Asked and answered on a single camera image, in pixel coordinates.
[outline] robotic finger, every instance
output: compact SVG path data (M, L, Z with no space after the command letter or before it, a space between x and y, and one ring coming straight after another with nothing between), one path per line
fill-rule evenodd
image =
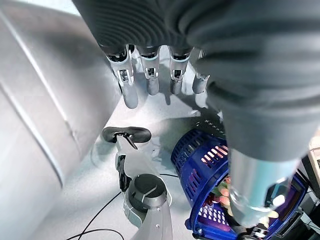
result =
M110 51L109 49L105 51L103 47L101 49L110 62L114 75L119 82L125 105L130 109L135 109L138 106L138 95L134 82L134 69L129 46L126 45L119 51Z

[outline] gray robotic arm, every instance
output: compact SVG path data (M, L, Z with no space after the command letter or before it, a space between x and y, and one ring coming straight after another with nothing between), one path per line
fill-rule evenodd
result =
M149 141L150 131L141 127L106 127L102 137L116 143L118 149L115 167L123 193L123 210L139 228L131 240L172 240L172 197L151 158L135 145Z

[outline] basket slot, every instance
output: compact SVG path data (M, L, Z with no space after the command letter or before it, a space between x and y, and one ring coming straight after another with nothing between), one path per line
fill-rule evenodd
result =
M203 157L201 158L201 161L208 167L208 168L212 168L211 164L209 161L205 160Z
M194 197L194 194L190 191L190 189L188 187L185 188L185 192L190 199L192 199Z
M191 193L196 193L197 192L197 188L194 187L190 181L188 181L187 186L188 186L188 188L189 188Z
M191 175L196 180L196 182L200 184L201 177L199 176L199 174L195 169L193 169L193 172L191 173Z
M220 153L222 153L225 156L228 155L228 152L226 152L222 147L215 146L215 149L217 149Z

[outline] black cable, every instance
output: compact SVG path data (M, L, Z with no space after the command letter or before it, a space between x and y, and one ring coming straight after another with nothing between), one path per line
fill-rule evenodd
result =
M106 206L108 206L108 205L109 205L113 200L115 200L116 197L118 197L120 194L121 194L121 192L119 192L117 195L115 195L110 201L108 201L108 202L106 203L106 205L104 205L104 206L100 209L100 211L98 211L98 213L91 219L91 221L90 221L90 222L88 223L88 225L84 228L84 230L82 231L82 233L79 235L78 240L81 239L82 235L85 234L85 231L87 230L87 228L90 226L90 224L93 222L93 220L95 220L95 218L102 212L102 210L105 209Z
M170 177L174 177L174 178L179 178L177 175L172 175L172 174L166 174L166 173L161 173L161 176L170 176Z
M118 232L117 230L114 230L114 229L109 229L109 228L98 228L98 229L93 229L93 230L85 231L85 232L79 233L79 234L77 234L77 235L74 235L74 236L72 236L72 237L69 237L69 238L67 238L66 240L71 240L71 239L74 239L74 238L79 237L79 236L81 236L81 235L89 234L89 233L92 233L92 232L98 232L98 231L110 231L110 232L114 232L114 233L118 234L118 235L122 238L122 240L125 240L124 236L123 236L120 232Z
M305 224L305 225L308 225L308 226L309 226L309 227L311 227L311 228L314 228L314 229L318 229L318 230L320 230L320 228L315 227L315 226L311 226L310 224Z

